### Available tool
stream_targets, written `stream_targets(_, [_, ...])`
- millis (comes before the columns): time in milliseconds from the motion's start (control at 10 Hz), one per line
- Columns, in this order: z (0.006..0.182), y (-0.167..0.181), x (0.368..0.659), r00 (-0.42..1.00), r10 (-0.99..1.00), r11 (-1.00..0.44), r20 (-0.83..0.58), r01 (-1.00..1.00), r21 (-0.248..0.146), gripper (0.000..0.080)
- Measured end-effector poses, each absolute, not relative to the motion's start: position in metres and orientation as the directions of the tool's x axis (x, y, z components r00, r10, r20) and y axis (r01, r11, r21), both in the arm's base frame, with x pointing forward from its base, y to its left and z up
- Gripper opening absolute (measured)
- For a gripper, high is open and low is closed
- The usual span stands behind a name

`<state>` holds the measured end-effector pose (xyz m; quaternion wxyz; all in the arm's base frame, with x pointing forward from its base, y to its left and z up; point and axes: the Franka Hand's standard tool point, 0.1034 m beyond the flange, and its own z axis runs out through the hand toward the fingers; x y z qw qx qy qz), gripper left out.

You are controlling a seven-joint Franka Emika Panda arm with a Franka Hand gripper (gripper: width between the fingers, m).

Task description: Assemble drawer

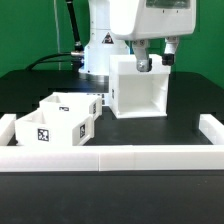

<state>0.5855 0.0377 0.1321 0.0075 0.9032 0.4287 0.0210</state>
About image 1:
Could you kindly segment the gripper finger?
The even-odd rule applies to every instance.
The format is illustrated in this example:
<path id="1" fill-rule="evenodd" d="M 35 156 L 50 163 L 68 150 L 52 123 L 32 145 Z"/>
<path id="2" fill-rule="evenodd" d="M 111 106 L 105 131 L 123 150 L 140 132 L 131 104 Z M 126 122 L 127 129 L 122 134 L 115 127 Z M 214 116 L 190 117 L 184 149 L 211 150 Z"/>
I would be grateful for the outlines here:
<path id="1" fill-rule="evenodd" d="M 165 39 L 165 50 L 162 55 L 162 64 L 172 66 L 175 63 L 175 54 L 178 49 L 179 38 L 172 36 Z"/>
<path id="2" fill-rule="evenodd" d="M 136 57 L 136 68 L 139 72 L 149 72 L 152 69 L 152 59 L 149 57 L 149 41 L 135 40 L 132 49 Z"/>

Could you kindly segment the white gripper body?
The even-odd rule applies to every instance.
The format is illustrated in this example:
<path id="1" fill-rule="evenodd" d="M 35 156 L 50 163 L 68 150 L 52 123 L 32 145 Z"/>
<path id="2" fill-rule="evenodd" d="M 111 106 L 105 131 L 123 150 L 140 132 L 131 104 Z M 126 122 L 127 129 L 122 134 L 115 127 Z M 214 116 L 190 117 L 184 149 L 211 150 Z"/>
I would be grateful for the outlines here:
<path id="1" fill-rule="evenodd" d="M 110 0 L 110 28 L 117 39 L 188 35 L 196 25 L 196 0 Z"/>

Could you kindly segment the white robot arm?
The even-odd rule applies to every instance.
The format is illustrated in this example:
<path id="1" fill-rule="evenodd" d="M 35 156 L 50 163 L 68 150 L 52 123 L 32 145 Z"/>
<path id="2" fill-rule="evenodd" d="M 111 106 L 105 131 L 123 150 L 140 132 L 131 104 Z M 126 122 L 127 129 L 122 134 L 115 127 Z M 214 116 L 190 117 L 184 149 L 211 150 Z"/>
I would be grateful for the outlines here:
<path id="1" fill-rule="evenodd" d="M 109 57 L 134 54 L 137 70 L 148 72 L 152 39 L 163 38 L 162 64 L 175 63 L 179 38 L 194 32 L 196 0 L 88 0 L 90 40 L 84 48 L 80 76 L 99 82 L 109 78 Z"/>

